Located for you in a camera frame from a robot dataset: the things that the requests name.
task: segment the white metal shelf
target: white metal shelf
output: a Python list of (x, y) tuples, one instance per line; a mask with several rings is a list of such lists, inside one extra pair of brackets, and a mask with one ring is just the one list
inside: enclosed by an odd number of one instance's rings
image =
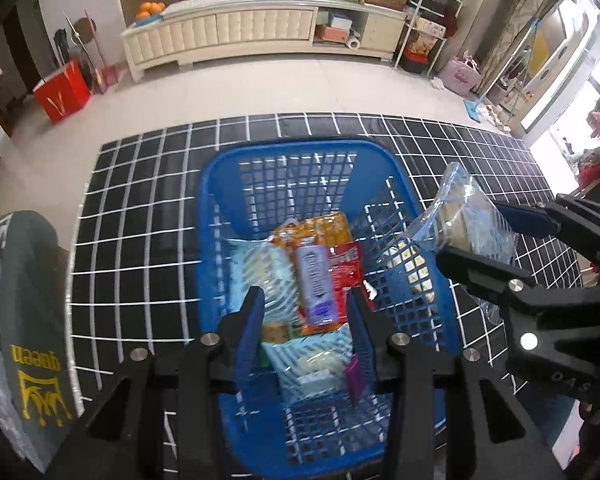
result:
[[(458, 14), (460, 14), (460, 9), (462, 9), (462, 5), (464, 5), (464, 0), (455, 0), (459, 5), (458, 8), (456, 9), (456, 18), (458, 17)], [(418, 0), (418, 2), (414, 2), (413, 0), (407, 0), (408, 4), (411, 4), (412, 6), (415, 6), (415, 12), (413, 13), (413, 16), (411, 17), (410, 21), (409, 21), (409, 27), (407, 27), (407, 33), (404, 36), (404, 40), (402, 41), (402, 46), (400, 47), (400, 52), (398, 53), (398, 57), (395, 60), (395, 64), (394, 64), (394, 68), (398, 68), (398, 63), (400, 63), (400, 58), (402, 58), (402, 53), (404, 52), (405, 47), (407, 46), (407, 40), (409, 39), (409, 35), (411, 34), (411, 31), (413, 30), (413, 24), (415, 23), (416, 18), (419, 16), (419, 11), (420, 9), (426, 10), (427, 12), (431, 12), (432, 14), (435, 14), (437, 16), (440, 16), (442, 18), (444, 18), (444, 14), (440, 14), (439, 12), (436, 12), (435, 10), (431, 10), (428, 7), (424, 7), (422, 5), (423, 0)], [(441, 42), (440, 45), (436, 45), (434, 46), (434, 48), (438, 48), (438, 51), (436, 52), (436, 55), (433, 58), (433, 61), (431, 61), (429, 63), (429, 69), (427, 70), (427, 77), (431, 74), (431, 70), (433, 70), (433, 66), (435, 65), (436, 61), (438, 60), (438, 56), (440, 56), (440, 52), (442, 52), (443, 47), (445, 46), (446, 43), (446, 39), (440, 39), (438, 38), (438, 42)]]

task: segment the blue plastic basket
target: blue plastic basket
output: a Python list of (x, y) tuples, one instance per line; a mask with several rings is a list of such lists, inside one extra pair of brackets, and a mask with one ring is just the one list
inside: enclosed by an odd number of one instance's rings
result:
[[(266, 238), (288, 218), (340, 210), (363, 251), (377, 310), (396, 328), (459, 351), (454, 303), (433, 254), (396, 233), (420, 207), (393, 156), (368, 140), (252, 144), (220, 153), (200, 180), (198, 293), (203, 332), (216, 329), (229, 301), (227, 238)], [(305, 478), (352, 468), (384, 451), (391, 396), (346, 393), (284, 405), (274, 372), (254, 370), (237, 396), (221, 396), (223, 431), (238, 459), (267, 479)], [(445, 425), (436, 392), (436, 428)]]

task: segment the curtain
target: curtain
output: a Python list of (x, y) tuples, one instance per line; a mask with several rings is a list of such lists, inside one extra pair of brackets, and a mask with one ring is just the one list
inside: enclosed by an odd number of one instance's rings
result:
[(542, 5), (544, 0), (512, 0), (507, 25), (502, 31), (496, 44), (489, 52), (481, 67), (482, 81), (477, 92), (481, 94), (497, 75), (500, 63), (507, 55), (507, 51), (518, 33), (525, 27), (531, 17)]

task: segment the beige floor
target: beige floor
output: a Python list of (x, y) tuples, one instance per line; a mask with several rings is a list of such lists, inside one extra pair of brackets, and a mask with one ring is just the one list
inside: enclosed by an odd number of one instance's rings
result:
[(222, 117), (338, 111), (475, 126), (462, 98), (374, 60), (269, 56), (199, 63), (185, 71), (166, 66), (148, 72), (138, 85), (125, 74), (116, 88), (56, 125), (35, 101), (28, 103), (0, 160), (0, 214), (38, 211), (68, 249), (85, 182), (104, 142)]

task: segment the paper towel roll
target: paper towel roll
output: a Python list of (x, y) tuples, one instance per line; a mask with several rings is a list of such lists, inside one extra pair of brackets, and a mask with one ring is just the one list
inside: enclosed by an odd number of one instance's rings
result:
[(352, 50), (357, 50), (360, 48), (360, 40), (351, 34), (347, 40), (347, 46)]

